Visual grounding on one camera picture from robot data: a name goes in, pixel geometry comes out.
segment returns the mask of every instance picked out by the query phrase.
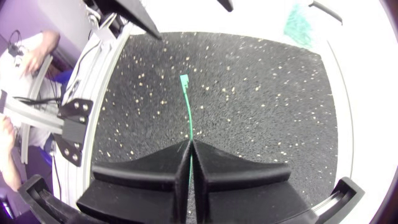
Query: black cable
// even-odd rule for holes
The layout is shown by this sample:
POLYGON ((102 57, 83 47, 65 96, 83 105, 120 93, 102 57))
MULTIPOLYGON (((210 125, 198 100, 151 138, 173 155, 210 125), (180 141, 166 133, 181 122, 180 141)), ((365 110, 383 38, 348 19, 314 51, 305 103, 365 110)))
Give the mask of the black cable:
POLYGON ((14 44, 14 45, 17 46, 17 47, 22 46, 22 36, 21 36, 21 32, 19 32, 19 30, 14 30, 14 31, 11 33, 10 38, 8 39, 8 44, 9 44, 9 45, 14 44), (17 41, 12 43, 12 42, 11 42, 11 39, 12 39, 12 37, 14 36, 14 34, 17 34, 17 35, 18 35, 18 36, 17 36, 17 41))
POLYGON ((58 176, 57 163, 55 162, 54 153, 52 154, 52 160, 54 161, 55 175, 57 176, 58 188, 60 189, 60 201, 62 201, 61 183, 60 183, 60 178, 58 176))
MULTIPOLYGON (((58 98, 57 97, 57 85, 54 82, 55 90, 54 90, 54 87, 52 85, 52 82, 53 82, 52 80, 54 80, 54 76, 52 75, 52 72, 50 72, 50 71, 48 71, 48 74, 51 76, 50 77, 50 84, 51 84, 51 88, 52 88, 52 93, 53 93, 54 97, 57 99, 58 98)), ((61 102, 59 100, 56 100, 55 102, 57 102, 57 107, 59 108, 61 106, 61 102)))
POLYGON ((51 101, 59 101, 61 100, 61 98, 47 98, 47 99, 42 99, 42 100, 32 100, 29 98, 24 98, 24 97, 14 97, 16 100, 21 101, 22 103, 25 103, 27 105, 41 105, 41 104, 45 104, 51 101))
POLYGON ((93 30, 91 29, 90 30, 90 32, 88 33, 88 40, 90 40, 90 36, 91 36, 91 32, 92 32, 93 30))
POLYGON ((65 92, 67 92, 67 91, 70 89, 70 87, 72 87, 72 83, 74 83, 74 82, 76 81, 76 78, 77 78, 77 76, 79 75, 79 69, 80 69, 81 61, 84 59, 84 57, 86 57, 86 55, 87 55, 91 50, 93 50, 95 47, 97 47, 100 43, 101 43, 101 41, 98 41, 98 43, 97 43, 96 45, 94 45, 92 48, 90 48, 89 50, 87 50, 87 52, 81 57, 81 59, 80 59, 78 65, 77 65, 76 76, 75 76, 75 78, 73 79, 73 81, 70 82, 70 86, 65 90, 65 92))

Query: green tape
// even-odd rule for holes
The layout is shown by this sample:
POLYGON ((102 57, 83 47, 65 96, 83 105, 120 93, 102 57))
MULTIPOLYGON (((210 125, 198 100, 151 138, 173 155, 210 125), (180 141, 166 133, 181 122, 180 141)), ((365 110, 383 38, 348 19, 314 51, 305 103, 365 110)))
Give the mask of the green tape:
POLYGON ((185 102, 187 104, 188 117, 189 117, 190 139, 193 140, 192 114, 191 114, 191 107, 189 106, 189 100, 188 100, 188 95, 187 95, 189 78, 188 78, 188 75, 181 75, 180 79, 181 79, 182 91, 183 91, 184 97, 185 97, 185 102))
MULTIPOLYGON (((188 110, 188 117, 189 117, 189 130, 190 130, 190 140, 193 140, 193 129, 192 129, 192 114, 191 114, 191 107, 189 106, 189 100, 188 100, 188 95, 187 95, 187 88, 188 88, 188 83, 189 83, 189 78, 188 75, 180 75, 180 80, 181 80, 181 86, 182 86, 182 92, 184 94, 185 102, 187 104, 187 110, 188 110)), ((189 166, 189 183, 191 183, 191 178, 192 178, 192 155, 190 159, 190 166, 189 166)))

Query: black plastic bracket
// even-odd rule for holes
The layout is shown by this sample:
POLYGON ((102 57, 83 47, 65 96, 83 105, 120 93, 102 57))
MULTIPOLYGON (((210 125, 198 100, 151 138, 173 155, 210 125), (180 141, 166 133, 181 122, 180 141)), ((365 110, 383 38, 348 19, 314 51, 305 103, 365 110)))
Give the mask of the black plastic bracket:
POLYGON ((103 14, 115 12, 139 26, 156 39, 162 39, 154 21, 149 17, 140 0, 94 0, 103 14))
POLYGON ((62 135, 53 134, 62 156, 72 164, 81 166, 81 151, 83 150, 88 117, 93 108, 91 100, 73 99, 63 105, 58 117, 63 119, 62 135))
POLYGON ((94 165, 79 209, 110 223, 185 223, 191 150, 186 140, 135 161, 94 165))
POLYGON ((194 141, 198 223, 279 223, 309 207, 287 182, 287 164, 251 162, 194 141))
POLYGON ((228 12, 232 12, 234 7, 231 0, 217 0, 228 12))
POLYGON ((55 198, 44 179, 34 175, 18 190, 22 199, 41 223, 88 223, 102 224, 55 198))

